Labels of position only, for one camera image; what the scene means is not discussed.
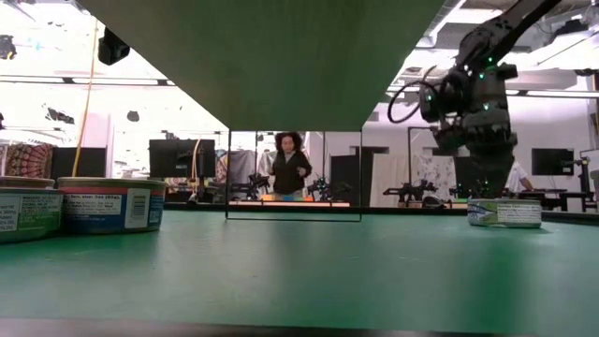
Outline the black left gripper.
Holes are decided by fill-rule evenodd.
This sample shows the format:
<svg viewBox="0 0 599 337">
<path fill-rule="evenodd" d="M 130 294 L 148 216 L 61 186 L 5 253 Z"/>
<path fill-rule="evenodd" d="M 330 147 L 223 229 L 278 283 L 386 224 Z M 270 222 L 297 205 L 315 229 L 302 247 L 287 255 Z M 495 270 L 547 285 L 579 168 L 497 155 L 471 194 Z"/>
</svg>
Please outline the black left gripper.
<svg viewBox="0 0 599 337">
<path fill-rule="evenodd" d="M 104 36 L 98 40 L 98 60 L 104 65 L 111 66 L 124 59 L 129 53 L 130 47 L 105 27 Z"/>
</svg>

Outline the plain silver lid seafood can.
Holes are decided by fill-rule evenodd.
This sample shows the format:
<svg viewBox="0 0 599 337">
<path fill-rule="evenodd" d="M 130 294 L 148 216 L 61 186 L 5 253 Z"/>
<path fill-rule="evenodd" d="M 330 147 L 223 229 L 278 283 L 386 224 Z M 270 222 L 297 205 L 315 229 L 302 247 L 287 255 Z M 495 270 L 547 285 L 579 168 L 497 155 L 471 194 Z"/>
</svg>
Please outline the plain silver lid seafood can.
<svg viewBox="0 0 599 337">
<path fill-rule="evenodd" d="M 540 228 L 542 207 L 534 199 L 470 199 L 467 220 L 478 227 Z"/>
</svg>

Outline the pull-tab lid seafood can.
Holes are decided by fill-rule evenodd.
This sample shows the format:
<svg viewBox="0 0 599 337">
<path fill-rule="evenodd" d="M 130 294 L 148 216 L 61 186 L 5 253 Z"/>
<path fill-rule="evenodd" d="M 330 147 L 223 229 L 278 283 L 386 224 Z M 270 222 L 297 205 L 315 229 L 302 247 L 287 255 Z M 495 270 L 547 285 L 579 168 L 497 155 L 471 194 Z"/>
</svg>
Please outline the pull-tab lid seafood can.
<svg viewBox="0 0 599 337">
<path fill-rule="evenodd" d="M 1 176 L 0 187 L 53 189 L 55 180 L 20 176 Z"/>
</svg>

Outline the blue label seafood can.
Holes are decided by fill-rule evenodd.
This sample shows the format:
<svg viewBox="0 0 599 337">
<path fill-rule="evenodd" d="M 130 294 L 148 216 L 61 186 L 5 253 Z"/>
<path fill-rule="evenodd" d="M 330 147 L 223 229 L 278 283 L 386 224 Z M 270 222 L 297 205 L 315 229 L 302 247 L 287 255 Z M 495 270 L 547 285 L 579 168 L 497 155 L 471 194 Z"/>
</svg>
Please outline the blue label seafood can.
<svg viewBox="0 0 599 337">
<path fill-rule="evenodd" d="M 62 229 L 73 234 L 125 234 L 161 227 L 167 184 L 139 179 L 63 177 Z"/>
</svg>

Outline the green label seafood can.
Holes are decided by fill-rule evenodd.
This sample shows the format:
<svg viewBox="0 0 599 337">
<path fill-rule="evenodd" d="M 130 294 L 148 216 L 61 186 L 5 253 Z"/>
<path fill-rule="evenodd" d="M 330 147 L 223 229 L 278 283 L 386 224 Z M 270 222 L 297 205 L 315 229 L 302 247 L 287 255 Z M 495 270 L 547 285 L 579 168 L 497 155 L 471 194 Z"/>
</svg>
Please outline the green label seafood can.
<svg viewBox="0 0 599 337">
<path fill-rule="evenodd" d="M 0 243 L 45 238 L 62 223 L 63 194 L 53 189 L 0 187 Z"/>
</svg>

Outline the person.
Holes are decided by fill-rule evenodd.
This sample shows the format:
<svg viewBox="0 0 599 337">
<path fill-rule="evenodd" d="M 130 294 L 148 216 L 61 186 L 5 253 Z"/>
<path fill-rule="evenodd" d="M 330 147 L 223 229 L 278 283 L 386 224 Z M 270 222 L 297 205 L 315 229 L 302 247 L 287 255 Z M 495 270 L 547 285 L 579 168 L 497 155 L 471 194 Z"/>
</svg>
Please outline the person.
<svg viewBox="0 0 599 337">
<path fill-rule="evenodd" d="M 517 160 L 512 164 L 504 188 L 512 193 L 533 191 L 533 185 L 529 180 L 528 174 Z"/>
<path fill-rule="evenodd" d="M 270 175 L 274 177 L 273 194 L 277 199 L 302 198 L 305 179 L 313 167 L 302 150 L 302 138 L 296 131 L 275 135 L 276 155 Z"/>
</svg>

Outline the black monitor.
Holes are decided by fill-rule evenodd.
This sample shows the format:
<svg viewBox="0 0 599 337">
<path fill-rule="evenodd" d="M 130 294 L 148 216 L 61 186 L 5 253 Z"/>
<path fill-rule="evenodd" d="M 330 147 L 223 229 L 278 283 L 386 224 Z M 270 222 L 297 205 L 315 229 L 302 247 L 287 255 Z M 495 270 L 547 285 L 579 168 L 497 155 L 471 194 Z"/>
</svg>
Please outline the black monitor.
<svg viewBox="0 0 599 337">
<path fill-rule="evenodd" d="M 532 148 L 532 174 L 534 176 L 573 176 L 574 150 Z"/>
<path fill-rule="evenodd" d="M 193 164 L 189 154 L 199 146 L 199 178 L 213 178 L 216 170 L 214 139 L 150 139 L 151 178 L 190 178 Z"/>
<path fill-rule="evenodd" d="M 71 177 L 76 148 L 54 148 L 51 161 L 51 178 Z M 81 148 L 77 177 L 103 178 L 106 176 L 105 148 Z"/>
</svg>

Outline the black background table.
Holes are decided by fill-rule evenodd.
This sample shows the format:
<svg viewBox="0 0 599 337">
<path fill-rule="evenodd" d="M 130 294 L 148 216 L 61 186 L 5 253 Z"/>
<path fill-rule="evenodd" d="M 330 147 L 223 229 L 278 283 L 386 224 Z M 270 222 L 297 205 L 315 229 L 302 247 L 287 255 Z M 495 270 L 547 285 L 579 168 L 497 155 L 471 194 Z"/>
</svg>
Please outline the black background table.
<svg viewBox="0 0 599 337">
<path fill-rule="evenodd" d="M 539 198 L 544 208 L 548 210 L 560 209 L 569 212 L 568 202 L 576 199 L 580 203 L 583 212 L 598 210 L 599 204 L 591 192 L 571 192 L 563 189 L 535 189 L 532 194 Z"/>
</svg>

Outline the white cloth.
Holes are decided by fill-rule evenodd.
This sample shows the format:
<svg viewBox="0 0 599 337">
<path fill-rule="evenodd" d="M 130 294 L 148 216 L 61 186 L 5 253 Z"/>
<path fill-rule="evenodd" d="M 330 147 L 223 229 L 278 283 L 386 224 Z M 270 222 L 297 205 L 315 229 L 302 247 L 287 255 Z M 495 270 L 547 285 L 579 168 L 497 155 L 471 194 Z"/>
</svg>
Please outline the white cloth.
<svg viewBox="0 0 599 337">
<path fill-rule="evenodd" d="M 397 196 L 385 196 L 390 187 L 401 187 L 403 183 L 418 184 L 420 180 L 432 182 L 438 188 L 441 199 L 449 199 L 449 188 L 456 184 L 454 160 L 448 156 L 413 154 L 412 175 L 408 172 L 406 154 L 375 154 L 373 156 L 373 178 L 371 183 L 370 207 L 395 208 Z"/>
</svg>

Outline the patterned cloth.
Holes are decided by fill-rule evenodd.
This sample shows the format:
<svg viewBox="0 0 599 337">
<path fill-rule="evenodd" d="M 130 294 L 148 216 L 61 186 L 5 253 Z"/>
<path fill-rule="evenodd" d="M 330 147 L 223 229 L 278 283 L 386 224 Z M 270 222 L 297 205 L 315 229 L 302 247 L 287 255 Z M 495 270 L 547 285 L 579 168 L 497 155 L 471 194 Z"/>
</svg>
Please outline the patterned cloth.
<svg viewBox="0 0 599 337">
<path fill-rule="evenodd" d="M 6 147 L 4 175 L 49 179 L 54 147 L 50 144 L 13 144 Z"/>
</svg>

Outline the black panel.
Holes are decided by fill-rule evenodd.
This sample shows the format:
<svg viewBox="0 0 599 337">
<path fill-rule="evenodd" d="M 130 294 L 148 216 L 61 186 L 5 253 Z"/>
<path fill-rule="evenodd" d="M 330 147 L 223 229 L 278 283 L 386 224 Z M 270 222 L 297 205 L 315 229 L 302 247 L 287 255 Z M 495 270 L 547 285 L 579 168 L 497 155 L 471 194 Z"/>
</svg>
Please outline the black panel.
<svg viewBox="0 0 599 337">
<path fill-rule="evenodd" d="M 388 152 L 388 147 L 350 146 L 349 154 L 332 156 L 329 177 L 333 198 L 351 206 L 369 207 L 374 156 Z"/>
</svg>

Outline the grey cloth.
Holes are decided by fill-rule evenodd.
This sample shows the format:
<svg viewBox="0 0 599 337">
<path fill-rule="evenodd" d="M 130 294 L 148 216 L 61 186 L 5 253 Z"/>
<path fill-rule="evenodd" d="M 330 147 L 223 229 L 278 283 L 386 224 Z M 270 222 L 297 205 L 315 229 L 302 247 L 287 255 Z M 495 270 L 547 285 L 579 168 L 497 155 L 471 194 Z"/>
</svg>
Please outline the grey cloth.
<svg viewBox="0 0 599 337">
<path fill-rule="evenodd" d="M 255 173 L 268 176 L 275 152 L 255 153 L 252 150 L 232 151 L 229 156 L 227 176 L 231 183 L 249 183 Z"/>
</svg>

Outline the green table mat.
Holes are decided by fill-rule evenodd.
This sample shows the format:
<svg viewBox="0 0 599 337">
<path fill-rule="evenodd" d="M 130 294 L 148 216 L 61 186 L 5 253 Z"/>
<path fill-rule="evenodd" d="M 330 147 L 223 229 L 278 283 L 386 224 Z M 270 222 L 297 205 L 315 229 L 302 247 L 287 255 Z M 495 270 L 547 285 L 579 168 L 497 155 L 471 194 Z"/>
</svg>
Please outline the green table mat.
<svg viewBox="0 0 599 337">
<path fill-rule="evenodd" d="M 599 337 L 599 227 L 166 212 L 156 232 L 0 245 L 0 317 Z"/>
</svg>

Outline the black frame stand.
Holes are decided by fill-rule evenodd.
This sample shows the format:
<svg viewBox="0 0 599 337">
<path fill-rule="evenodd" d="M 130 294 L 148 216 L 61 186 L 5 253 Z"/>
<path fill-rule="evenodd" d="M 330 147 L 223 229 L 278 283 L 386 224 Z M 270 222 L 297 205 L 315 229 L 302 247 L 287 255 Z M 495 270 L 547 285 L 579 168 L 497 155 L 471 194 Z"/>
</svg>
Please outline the black frame stand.
<svg viewBox="0 0 599 337">
<path fill-rule="evenodd" d="M 414 130 L 432 131 L 436 126 L 408 126 L 407 127 L 407 155 L 408 155 L 408 183 L 412 184 L 412 132 Z"/>
</svg>

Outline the black table frame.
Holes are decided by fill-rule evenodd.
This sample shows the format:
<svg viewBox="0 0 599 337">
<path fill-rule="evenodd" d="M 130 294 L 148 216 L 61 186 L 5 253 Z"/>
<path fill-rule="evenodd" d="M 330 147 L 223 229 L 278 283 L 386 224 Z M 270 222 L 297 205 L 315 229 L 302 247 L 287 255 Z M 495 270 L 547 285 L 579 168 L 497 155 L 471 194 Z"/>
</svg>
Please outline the black table frame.
<svg viewBox="0 0 599 337">
<path fill-rule="evenodd" d="M 422 209 L 422 208 L 360 208 L 341 206 L 339 203 L 317 206 L 316 202 L 291 202 L 289 205 L 277 202 L 266 204 L 241 205 L 226 204 L 195 204 L 166 202 L 166 211 L 186 212 L 298 212 L 298 213 L 347 213 L 361 215 L 434 215 L 434 216 L 465 216 L 466 210 L 453 209 Z M 550 212 L 542 211 L 542 220 L 551 223 L 599 227 L 599 213 L 588 212 Z"/>
</svg>

